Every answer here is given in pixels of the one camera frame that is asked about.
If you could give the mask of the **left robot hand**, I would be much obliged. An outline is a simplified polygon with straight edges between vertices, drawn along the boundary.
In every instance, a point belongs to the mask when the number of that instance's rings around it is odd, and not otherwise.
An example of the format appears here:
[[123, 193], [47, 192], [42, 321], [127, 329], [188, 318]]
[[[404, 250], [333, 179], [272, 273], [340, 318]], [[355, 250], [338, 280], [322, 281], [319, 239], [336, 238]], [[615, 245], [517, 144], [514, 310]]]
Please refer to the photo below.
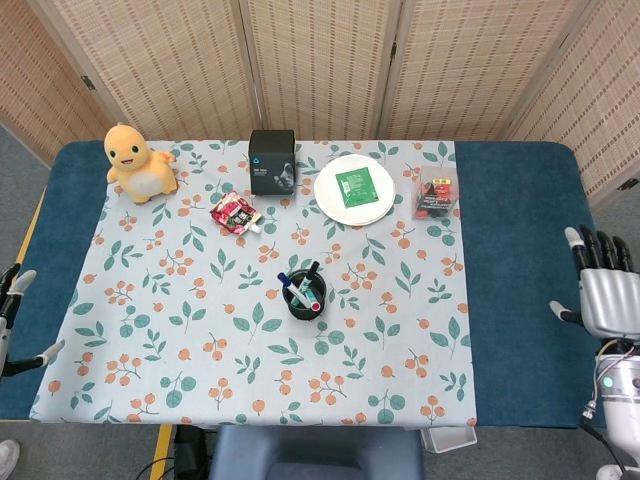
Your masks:
[[1, 377], [12, 377], [26, 371], [47, 366], [62, 350], [60, 341], [31, 358], [9, 359], [10, 341], [22, 297], [37, 276], [35, 270], [20, 274], [21, 264], [15, 263], [1, 275]]

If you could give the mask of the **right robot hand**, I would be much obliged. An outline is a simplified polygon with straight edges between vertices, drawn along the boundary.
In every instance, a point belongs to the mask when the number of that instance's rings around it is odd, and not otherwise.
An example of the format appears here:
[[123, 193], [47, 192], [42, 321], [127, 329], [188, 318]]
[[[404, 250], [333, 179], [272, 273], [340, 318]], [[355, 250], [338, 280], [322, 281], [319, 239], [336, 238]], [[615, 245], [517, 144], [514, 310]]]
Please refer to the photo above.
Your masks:
[[577, 273], [580, 308], [570, 310], [553, 300], [553, 314], [594, 338], [638, 341], [639, 273], [627, 243], [585, 225], [567, 227], [564, 235]]

